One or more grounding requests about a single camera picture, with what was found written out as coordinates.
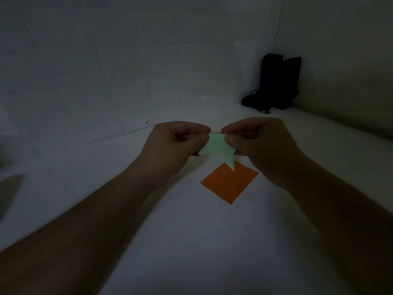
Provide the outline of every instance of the person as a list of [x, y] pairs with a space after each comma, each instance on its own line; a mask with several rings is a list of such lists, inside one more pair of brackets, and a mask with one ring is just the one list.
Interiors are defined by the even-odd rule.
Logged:
[[[88, 294], [148, 195], [204, 147], [210, 128], [157, 124], [121, 174], [0, 253], [2, 294]], [[393, 294], [393, 216], [324, 170], [280, 119], [248, 118], [222, 129], [236, 154], [287, 190], [362, 294]]]

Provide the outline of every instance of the folded green paper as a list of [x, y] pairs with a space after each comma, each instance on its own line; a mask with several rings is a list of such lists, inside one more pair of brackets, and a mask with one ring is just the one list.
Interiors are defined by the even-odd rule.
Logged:
[[210, 133], [206, 146], [199, 151], [199, 154], [217, 155], [223, 158], [224, 162], [233, 170], [233, 154], [235, 149], [224, 141], [225, 134]]

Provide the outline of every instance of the orange square paper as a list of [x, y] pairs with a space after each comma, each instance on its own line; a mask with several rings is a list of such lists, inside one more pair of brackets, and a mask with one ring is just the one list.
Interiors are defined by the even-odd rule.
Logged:
[[213, 173], [204, 178], [201, 184], [224, 201], [232, 205], [237, 197], [258, 175], [257, 171], [234, 161], [234, 171], [223, 163]]

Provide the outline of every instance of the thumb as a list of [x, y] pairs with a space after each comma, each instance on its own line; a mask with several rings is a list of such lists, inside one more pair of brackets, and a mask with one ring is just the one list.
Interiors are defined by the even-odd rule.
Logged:
[[252, 140], [243, 138], [237, 134], [227, 134], [224, 140], [229, 146], [240, 151], [242, 155], [249, 156], [251, 154]]
[[188, 156], [191, 156], [195, 152], [200, 151], [208, 142], [209, 135], [207, 133], [200, 133], [195, 135], [192, 139], [181, 142], [182, 149]]

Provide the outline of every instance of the person's left arm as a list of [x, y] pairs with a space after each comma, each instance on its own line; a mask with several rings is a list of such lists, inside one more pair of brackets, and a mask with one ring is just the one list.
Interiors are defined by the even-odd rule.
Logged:
[[0, 253], [2, 294], [87, 294], [147, 196], [207, 143], [210, 128], [158, 124], [137, 159], [85, 200]]

